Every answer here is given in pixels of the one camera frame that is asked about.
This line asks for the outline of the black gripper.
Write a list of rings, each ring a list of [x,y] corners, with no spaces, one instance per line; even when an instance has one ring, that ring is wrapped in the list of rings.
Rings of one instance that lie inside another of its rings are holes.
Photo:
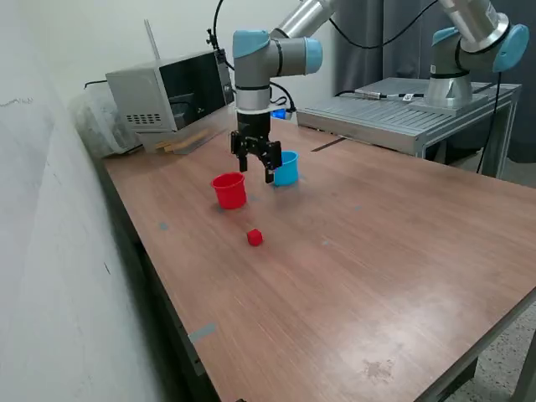
[[[273,183],[275,170],[281,166],[281,143],[272,142],[269,138],[270,112],[259,114],[238,112],[237,122],[237,131],[230,133],[230,149],[239,161],[239,170],[247,171],[249,153],[260,156],[265,167],[265,182]]]

